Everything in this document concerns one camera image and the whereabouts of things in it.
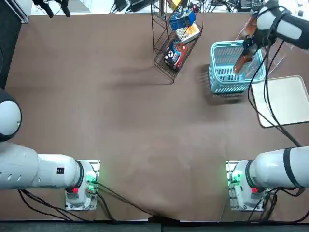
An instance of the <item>blue box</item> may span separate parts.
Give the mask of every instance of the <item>blue box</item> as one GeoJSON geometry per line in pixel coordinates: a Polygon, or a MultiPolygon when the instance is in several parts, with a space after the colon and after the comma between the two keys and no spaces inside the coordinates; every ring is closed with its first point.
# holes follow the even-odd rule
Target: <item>blue box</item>
{"type": "Polygon", "coordinates": [[[169,20],[172,30],[191,26],[196,20],[194,11],[187,10],[174,14],[169,20]]]}

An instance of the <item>orange object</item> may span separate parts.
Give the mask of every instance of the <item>orange object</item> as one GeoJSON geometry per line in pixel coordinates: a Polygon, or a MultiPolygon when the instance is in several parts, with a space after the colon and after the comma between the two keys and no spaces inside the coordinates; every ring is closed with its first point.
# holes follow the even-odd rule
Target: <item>orange object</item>
{"type": "Polygon", "coordinates": [[[246,35],[253,35],[256,29],[256,18],[251,17],[246,24],[245,28],[241,32],[241,38],[245,38],[246,35]]]}
{"type": "Polygon", "coordinates": [[[245,63],[251,62],[252,56],[253,56],[252,53],[249,53],[247,55],[240,55],[240,57],[238,58],[238,60],[236,61],[234,65],[234,69],[233,69],[234,74],[238,74],[245,63]]]}

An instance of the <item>label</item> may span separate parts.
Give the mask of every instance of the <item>label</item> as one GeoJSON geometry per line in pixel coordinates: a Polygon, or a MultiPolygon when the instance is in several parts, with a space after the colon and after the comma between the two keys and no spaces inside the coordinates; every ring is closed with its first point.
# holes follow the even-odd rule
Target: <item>label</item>
{"type": "Polygon", "coordinates": [[[64,168],[57,168],[57,174],[64,174],[64,168]]]}

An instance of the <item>box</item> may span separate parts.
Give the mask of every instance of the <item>box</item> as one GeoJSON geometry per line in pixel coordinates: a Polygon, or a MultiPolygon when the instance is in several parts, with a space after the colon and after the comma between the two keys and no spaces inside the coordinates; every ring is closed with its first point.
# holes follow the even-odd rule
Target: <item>box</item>
{"type": "Polygon", "coordinates": [[[196,15],[194,11],[191,9],[188,11],[182,11],[179,13],[175,13],[171,17],[169,22],[170,22],[170,26],[172,27],[172,30],[177,30],[180,28],[191,26],[195,20],[196,20],[196,15]]]}
{"type": "Polygon", "coordinates": [[[181,0],[166,0],[166,2],[168,3],[169,7],[172,10],[175,10],[179,5],[179,3],[181,2],[181,0]]]}
{"type": "Polygon", "coordinates": [[[176,34],[183,44],[187,44],[199,36],[199,29],[196,23],[193,23],[188,28],[180,28],[176,30],[176,34]]]}
{"type": "Polygon", "coordinates": [[[176,39],[173,39],[167,52],[163,57],[164,63],[175,71],[178,71],[188,52],[188,46],[183,45],[176,39]]]}

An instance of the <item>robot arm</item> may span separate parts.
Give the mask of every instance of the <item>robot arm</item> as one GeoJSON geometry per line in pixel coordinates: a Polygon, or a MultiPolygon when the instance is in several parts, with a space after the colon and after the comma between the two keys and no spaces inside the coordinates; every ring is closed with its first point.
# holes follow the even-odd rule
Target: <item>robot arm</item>
{"type": "Polygon", "coordinates": [[[273,45],[277,38],[301,49],[309,49],[309,4],[302,0],[268,0],[255,15],[254,33],[247,35],[244,50],[234,66],[239,73],[246,62],[263,47],[273,45]]]}
{"type": "Polygon", "coordinates": [[[259,154],[240,161],[231,174],[239,210],[262,210],[261,199],[270,188],[309,188],[309,146],[259,154]]]}
{"type": "Polygon", "coordinates": [[[65,189],[68,209],[95,209],[97,180],[91,164],[6,142],[21,126],[15,99],[0,89],[0,189],[65,189]]]}

